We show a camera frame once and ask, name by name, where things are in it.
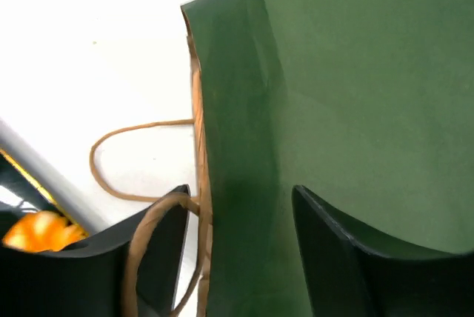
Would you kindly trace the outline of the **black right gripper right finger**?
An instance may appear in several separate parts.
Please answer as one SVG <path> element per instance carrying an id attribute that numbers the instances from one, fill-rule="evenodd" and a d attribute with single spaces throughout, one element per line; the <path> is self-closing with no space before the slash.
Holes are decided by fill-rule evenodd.
<path id="1" fill-rule="evenodd" d="M 403 241 L 305 186 L 293 217 L 314 316 L 472 316 L 473 253 Z"/>

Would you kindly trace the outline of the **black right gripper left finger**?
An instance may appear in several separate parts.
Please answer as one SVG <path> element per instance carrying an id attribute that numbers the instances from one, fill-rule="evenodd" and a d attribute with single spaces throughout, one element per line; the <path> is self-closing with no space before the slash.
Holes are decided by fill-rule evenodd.
<path id="1" fill-rule="evenodd" d="M 1 247 L 2 316 L 120 316 L 121 283 L 140 211 L 59 252 Z M 138 269 L 140 316 L 168 316 L 175 301 L 188 212 L 170 209 Z"/>

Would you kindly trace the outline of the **orange braided fake bread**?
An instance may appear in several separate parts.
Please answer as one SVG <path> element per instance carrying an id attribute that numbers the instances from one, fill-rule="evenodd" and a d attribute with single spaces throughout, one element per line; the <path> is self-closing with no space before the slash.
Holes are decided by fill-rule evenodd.
<path id="1" fill-rule="evenodd" d="M 52 211 L 27 213 L 5 234 L 3 245 L 29 253 L 58 252 L 86 237 L 84 230 Z"/>

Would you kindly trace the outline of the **metal serving tongs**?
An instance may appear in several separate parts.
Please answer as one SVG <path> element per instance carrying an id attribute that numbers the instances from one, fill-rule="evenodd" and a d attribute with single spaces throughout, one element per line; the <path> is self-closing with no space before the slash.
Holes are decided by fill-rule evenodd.
<path id="1" fill-rule="evenodd" d="M 110 226 L 98 210 L 87 202 L 87 198 L 5 121 L 1 121 L 1 148 L 52 195 L 60 209 L 87 232 L 97 233 Z"/>

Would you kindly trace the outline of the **green paper bag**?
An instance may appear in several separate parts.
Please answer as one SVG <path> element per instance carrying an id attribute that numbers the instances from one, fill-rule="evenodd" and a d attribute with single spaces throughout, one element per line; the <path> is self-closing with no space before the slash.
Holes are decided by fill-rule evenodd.
<path id="1" fill-rule="evenodd" d="M 172 208 L 198 216 L 199 316 L 314 316 L 293 217 L 305 186 L 390 236 L 473 253 L 473 0 L 194 0 L 198 194 L 153 198 L 121 314 Z"/>

